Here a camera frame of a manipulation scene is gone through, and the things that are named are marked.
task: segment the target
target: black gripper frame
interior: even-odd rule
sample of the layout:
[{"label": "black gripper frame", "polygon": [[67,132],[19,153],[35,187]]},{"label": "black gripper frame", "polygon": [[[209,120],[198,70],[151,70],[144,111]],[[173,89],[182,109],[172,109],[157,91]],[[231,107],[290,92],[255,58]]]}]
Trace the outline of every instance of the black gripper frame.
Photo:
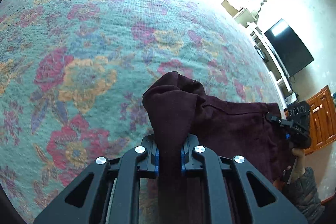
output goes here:
[{"label": "black gripper frame", "polygon": [[[132,148],[121,158],[100,157],[91,163],[34,224],[137,224],[140,178],[159,175],[154,135],[144,137],[141,146],[145,149]],[[228,159],[197,146],[197,137],[189,134],[181,149],[181,172],[202,182],[203,223],[307,224],[297,208],[242,156]]]},{"label": "black gripper frame", "polygon": [[[278,116],[275,116],[271,113],[266,114],[266,120],[271,123],[278,124],[280,127],[283,127],[286,132],[290,135],[288,141],[292,144],[292,147],[298,147],[300,149],[306,149],[311,146],[311,137],[309,136],[309,129],[304,127],[294,120],[284,120]],[[296,167],[298,158],[293,156],[293,159],[290,163],[290,168],[286,170],[283,174],[282,181],[287,184],[291,183],[293,170]]]}]

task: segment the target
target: cabinet door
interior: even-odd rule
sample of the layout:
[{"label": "cabinet door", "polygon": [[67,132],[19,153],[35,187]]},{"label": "cabinet door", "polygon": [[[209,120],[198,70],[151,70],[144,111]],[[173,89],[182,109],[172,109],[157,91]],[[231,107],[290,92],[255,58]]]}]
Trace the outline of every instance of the cabinet door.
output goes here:
[{"label": "cabinet door", "polygon": [[330,143],[336,138],[336,120],[335,108],[329,89],[327,88],[323,90],[316,98],[320,108],[317,111],[318,116],[320,117],[320,127],[325,136],[325,142]]},{"label": "cabinet door", "polygon": [[321,121],[319,111],[313,113],[313,110],[316,109],[318,105],[317,98],[309,101],[310,105],[310,137],[312,139],[313,149],[319,149],[326,144],[325,136],[321,131]]}]

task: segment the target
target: human hand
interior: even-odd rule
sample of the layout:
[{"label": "human hand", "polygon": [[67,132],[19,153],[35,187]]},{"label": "human hand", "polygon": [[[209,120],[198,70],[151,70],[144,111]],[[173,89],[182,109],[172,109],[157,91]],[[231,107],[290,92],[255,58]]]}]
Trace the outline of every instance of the human hand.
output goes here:
[{"label": "human hand", "polygon": [[298,178],[302,177],[304,173],[306,172],[305,170],[305,152],[299,148],[293,148],[292,149],[292,154],[294,156],[297,156],[297,162],[295,169],[292,172],[292,182],[296,181]]}]

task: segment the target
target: person's arm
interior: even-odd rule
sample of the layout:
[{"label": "person's arm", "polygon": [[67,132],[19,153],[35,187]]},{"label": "person's arm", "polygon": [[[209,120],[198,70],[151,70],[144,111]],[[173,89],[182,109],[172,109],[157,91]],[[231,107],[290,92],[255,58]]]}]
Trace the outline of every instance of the person's arm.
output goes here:
[{"label": "person's arm", "polygon": [[285,184],[282,193],[307,218],[309,224],[318,220],[324,211],[317,193],[317,186],[312,168],[305,168],[305,152],[298,148],[293,149],[298,156],[296,168],[293,171],[291,184]]}]

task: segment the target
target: floral carpet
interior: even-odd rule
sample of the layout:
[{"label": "floral carpet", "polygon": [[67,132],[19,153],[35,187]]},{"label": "floral carpet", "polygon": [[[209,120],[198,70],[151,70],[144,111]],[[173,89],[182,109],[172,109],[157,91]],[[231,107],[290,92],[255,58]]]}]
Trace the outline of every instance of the floral carpet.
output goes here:
[{"label": "floral carpet", "polygon": [[[250,38],[216,0],[3,0],[0,183],[27,223],[98,156],[152,133],[142,94],[178,71],[232,102],[278,102]],[[157,222],[142,180],[140,223]]]}]

